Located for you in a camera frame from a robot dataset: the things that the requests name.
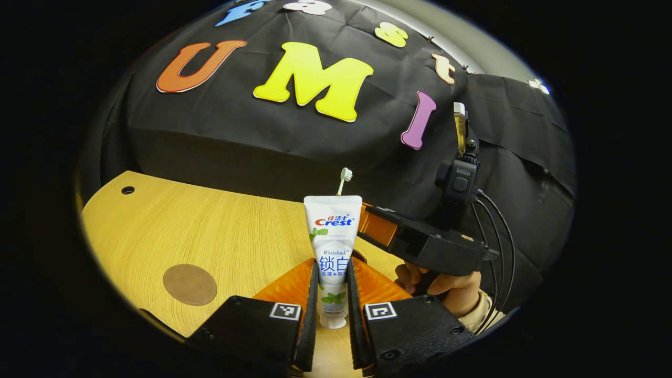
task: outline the blue letter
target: blue letter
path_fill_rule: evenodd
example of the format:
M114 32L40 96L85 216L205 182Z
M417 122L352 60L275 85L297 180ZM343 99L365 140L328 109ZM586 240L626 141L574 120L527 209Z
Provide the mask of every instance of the blue letter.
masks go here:
M239 7L235 7L233 9L230 9L228 11L228 14L226 15L226 17L224 17L224 19L222 21L219 21L217 24L215 24L215 27L224 25L227 22L239 20L239 19L245 17L246 15L250 15L250 13L248 11L253 11L253 10L261 8L263 6L264 1L271 1L271 0L257 0L257 1L253 1L253 2L248 3L248 4L243 4Z

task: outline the letter i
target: letter i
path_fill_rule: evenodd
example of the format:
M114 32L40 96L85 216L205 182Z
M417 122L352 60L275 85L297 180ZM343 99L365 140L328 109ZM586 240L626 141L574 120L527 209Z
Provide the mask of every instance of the letter i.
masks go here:
M415 114L409 129L401 135L401 143L412 149L422 147L422 134L425 132L429 115L436 110L436 103L428 94L418 91L418 106L415 108Z

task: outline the wood grain surface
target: wood grain surface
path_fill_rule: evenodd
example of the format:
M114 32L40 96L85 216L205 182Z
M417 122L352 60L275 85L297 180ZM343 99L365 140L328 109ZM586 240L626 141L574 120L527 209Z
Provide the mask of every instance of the wood grain surface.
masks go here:
M133 193L122 189L132 186ZM231 295L252 297L313 256L304 206L125 172L82 211L93 254L112 284L137 308L188 337ZM368 264L394 280L402 260L357 238ZM193 264L209 272L217 294L206 305L174 299L166 269ZM352 369L349 327L317 326L306 377L361 377Z

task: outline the hand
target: hand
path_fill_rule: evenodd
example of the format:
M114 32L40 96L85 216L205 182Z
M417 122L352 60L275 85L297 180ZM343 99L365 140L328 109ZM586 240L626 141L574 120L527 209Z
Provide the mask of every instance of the hand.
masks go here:
M398 279L394 283L404 288L408 294L413 294L415 285L420 283L422 275L429 271L410 262L404 262L396 267L395 272ZM463 317L478 305L479 287L480 272L472 272L468 276L439 274L427 288L427 294L439 295L450 290L443 300L444 306L456 317Z

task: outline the brown circular pad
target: brown circular pad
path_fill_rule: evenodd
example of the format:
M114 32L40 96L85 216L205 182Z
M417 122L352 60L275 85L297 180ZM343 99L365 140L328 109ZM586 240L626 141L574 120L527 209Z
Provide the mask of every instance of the brown circular pad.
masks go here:
M168 268L163 274L163 286L173 298L193 306L208 304L217 294L217 284L210 273L189 264Z

